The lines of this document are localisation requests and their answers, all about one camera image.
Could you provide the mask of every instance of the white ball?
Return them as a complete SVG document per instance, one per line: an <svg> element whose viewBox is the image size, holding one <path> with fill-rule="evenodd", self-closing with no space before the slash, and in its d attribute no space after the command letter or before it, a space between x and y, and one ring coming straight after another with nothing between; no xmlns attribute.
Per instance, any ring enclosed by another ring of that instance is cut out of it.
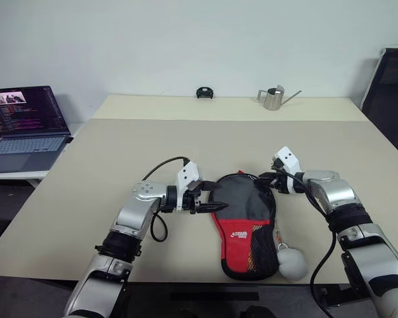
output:
<svg viewBox="0 0 398 318"><path fill-rule="evenodd" d="M283 248L277 252L279 271L288 280L296 281L308 274L308 264L304 255L294 248Z"/></svg>

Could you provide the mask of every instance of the table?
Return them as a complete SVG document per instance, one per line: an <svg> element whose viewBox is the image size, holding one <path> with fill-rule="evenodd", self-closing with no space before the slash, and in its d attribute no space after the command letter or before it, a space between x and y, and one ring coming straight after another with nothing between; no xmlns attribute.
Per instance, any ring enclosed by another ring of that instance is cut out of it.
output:
<svg viewBox="0 0 398 318"><path fill-rule="evenodd" d="M303 170L336 170L348 180L398 250L398 151L348 99L298 98L267 111L245 98L110 96L0 238L0 275L80 279L131 188L167 158L188 156L216 180L239 169L268 171L283 146ZM168 164L153 180L172 184L179 169ZM327 224L303 195L275 197L284 239L315 267L330 245ZM131 281L237 282L221 269L209 215L164 218L167 241L146 236ZM337 246L317 283L347 282L340 253ZM278 274L263 282L287 283Z"/></svg>
<svg viewBox="0 0 398 318"><path fill-rule="evenodd" d="M69 131L71 132L71 135L76 136L78 132L81 130L82 125L83 124L81 123L68 124L68 128ZM47 173L48 171L9 172L9 173L0 174L0 180L26 180L33 187L37 187L38 186L37 180L44 179Z"/></svg>

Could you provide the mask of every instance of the laptop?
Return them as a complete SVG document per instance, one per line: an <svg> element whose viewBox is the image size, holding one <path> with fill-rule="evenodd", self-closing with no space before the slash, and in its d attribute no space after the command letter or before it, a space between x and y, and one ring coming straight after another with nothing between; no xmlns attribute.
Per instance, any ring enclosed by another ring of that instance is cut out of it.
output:
<svg viewBox="0 0 398 318"><path fill-rule="evenodd" d="M50 86L0 89L0 173L49 170L70 131Z"/></svg>

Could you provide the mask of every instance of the laptop keyboard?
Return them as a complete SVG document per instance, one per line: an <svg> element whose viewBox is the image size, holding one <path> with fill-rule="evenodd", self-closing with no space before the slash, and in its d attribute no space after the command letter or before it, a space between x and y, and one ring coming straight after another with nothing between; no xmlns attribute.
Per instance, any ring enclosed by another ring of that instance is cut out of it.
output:
<svg viewBox="0 0 398 318"><path fill-rule="evenodd" d="M65 137L5 139L0 142L0 154L25 154L56 151Z"/></svg>

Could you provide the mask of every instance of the red and black bag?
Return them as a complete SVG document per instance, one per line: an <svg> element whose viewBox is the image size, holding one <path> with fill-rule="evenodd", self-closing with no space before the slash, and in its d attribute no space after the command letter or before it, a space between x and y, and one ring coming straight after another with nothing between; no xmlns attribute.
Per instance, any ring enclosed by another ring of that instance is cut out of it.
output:
<svg viewBox="0 0 398 318"><path fill-rule="evenodd" d="M275 199L251 174L229 174L209 201L228 203L212 214L220 232L223 271L236 280L262 280L279 268L273 240Z"/></svg>

